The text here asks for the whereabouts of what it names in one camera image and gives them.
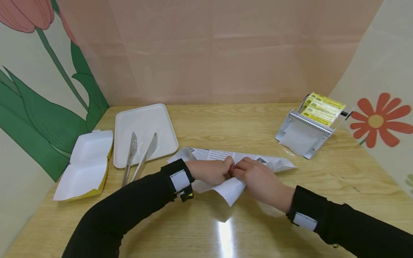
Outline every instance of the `newspaper-print paper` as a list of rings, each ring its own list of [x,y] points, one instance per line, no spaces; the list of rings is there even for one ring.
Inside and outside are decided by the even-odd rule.
[[[183,159],[184,161],[224,160],[227,156],[231,156],[234,159],[235,164],[244,157],[258,160],[274,172],[295,168],[295,166],[285,158],[197,148],[182,148],[168,160],[168,163],[174,162],[178,159]],[[232,206],[235,203],[244,188],[245,184],[237,178],[228,179],[220,185],[209,185],[202,180],[195,180],[195,182],[192,183],[192,189],[198,193],[203,193],[209,190],[217,191],[227,201],[229,206]]]

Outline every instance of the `forearm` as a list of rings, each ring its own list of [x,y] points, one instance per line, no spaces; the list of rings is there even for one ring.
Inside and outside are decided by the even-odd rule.
[[[95,204],[81,219],[63,253],[117,257],[123,235],[174,199],[160,172],[134,181]]]
[[[297,187],[288,218],[316,232],[327,244],[338,244],[359,258],[411,255],[413,236],[356,211]]]

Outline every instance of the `pink backdrop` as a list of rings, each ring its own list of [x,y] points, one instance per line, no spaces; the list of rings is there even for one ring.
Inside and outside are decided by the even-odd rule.
[[[328,95],[382,0],[58,0],[110,105]]]

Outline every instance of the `red flower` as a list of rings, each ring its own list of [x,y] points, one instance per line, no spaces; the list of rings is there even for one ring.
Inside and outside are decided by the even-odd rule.
[[[390,102],[390,94],[382,93],[377,101],[376,111],[374,111],[373,106],[370,104],[369,100],[362,98],[358,101],[357,105],[364,114],[353,112],[352,118],[362,121],[361,123],[352,123],[350,125],[351,129],[358,129],[354,132],[354,138],[360,139],[363,135],[368,132],[365,139],[366,145],[369,148],[373,148],[376,145],[377,132],[385,144],[389,147],[394,147],[400,143],[400,140],[391,134],[389,130],[397,131],[400,133],[411,134],[413,133],[413,126],[403,122],[392,121],[404,116],[407,116],[411,107],[409,105],[401,106],[395,109],[401,103],[401,99],[395,98]]]
[[[51,0],[0,0],[0,22],[16,31],[45,30],[54,17]]]
[[[67,21],[64,18],[62,11],[60,11],[60,18],[62,19],[63,28],[66,31],[66,34],[69,36],[70,40],[73,43],[75,43],[75,45],[77,46],[77,41],[75,39],[75,36],[73,35],[72,30],[70,29],[69,25],[67,24]]]

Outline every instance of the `yellow flower center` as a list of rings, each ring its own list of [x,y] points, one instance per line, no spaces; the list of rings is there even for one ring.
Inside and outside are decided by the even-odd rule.
[[[385,119],[379,115],[372,115],[368,119],[368,124],[373,128],[379,128],[380,126],[383,125],[384,122],[385,122]]]

